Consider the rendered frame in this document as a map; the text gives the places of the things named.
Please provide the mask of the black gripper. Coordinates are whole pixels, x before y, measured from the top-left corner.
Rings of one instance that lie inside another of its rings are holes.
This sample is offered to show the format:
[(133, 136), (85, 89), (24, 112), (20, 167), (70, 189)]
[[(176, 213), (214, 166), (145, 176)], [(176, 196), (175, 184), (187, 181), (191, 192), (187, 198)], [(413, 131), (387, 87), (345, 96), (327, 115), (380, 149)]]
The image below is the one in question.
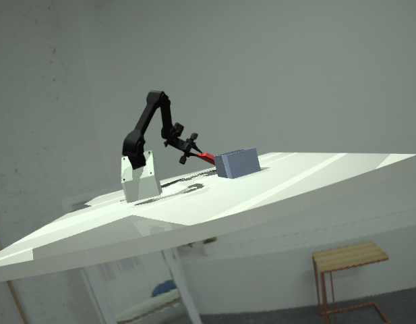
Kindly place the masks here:
[[(194, 140), (196, 139), (198, 137), (198, 134), (196, 134), (196, 133), (193, 133), (193, 134), (191, 134), (191, 136), (190, 136), (190, 140), (192, 140), (193, 142), (192, 142), (192, 145), (193, 145), (193, 149), (195, 149), (195, 150), (197, 150), (198, 152), (200, 152), (200, 153), (203, 153), (197, 146), (196, 146), (196, 142), (194, 142)], [(179, 149), (180, 151), (181, 151), (181, 149), (179, 148), (179, 146), (182, 146), (183, 145), (183, 143), (182, 143), (182, 139), (179, 139), (179, 141), (178, 141), (178, 143), (177, 143), (177, 146), (175, 147), (176, 149)], [(185, 162), (186, 162), (186, 157), (190, 157), (190, 156), (195, 156), (195, 157), (201, 157), (201, 156), (199, 156), (199, 155), (197, 155), (197, 154), (194, 154), (194, 153), (184, 153), (184, 155), (183, 156), (181, 156), (181, 158), (180, 158), (180, 160), (179, 160), (179, 162), (181, 163), (181, 164), (185, 164)]]

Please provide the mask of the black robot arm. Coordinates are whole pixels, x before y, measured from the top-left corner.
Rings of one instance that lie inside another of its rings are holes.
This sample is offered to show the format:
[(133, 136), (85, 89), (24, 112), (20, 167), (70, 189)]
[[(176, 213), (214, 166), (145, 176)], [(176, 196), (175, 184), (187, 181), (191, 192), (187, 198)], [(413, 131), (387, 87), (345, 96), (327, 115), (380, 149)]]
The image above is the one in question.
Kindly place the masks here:
[[(183, 126), (176, 123), (172, 124), (170, 100), (164, 91), (150, 90), (146, 97), (147, 106), (143, 111), (135, 129), (132, 130), (123, 141), (122, 155), (128, 156), (128, 160), (132, 165), (133, 170), (146, 165), (146, 158), (144, 156), (144, 133), (152, 119), (156, 109), (160, 107), (162, 117), (162, 130), (161, 136), (167, 141), (164, 142), (167, 147), (168, 144), (176, 147), (179, 141)], [(179, 146), (179, 149), (184, 153), (189, 153), (192, 145), (192, 140), (186, 139), (182, 141), (183, 145)]]

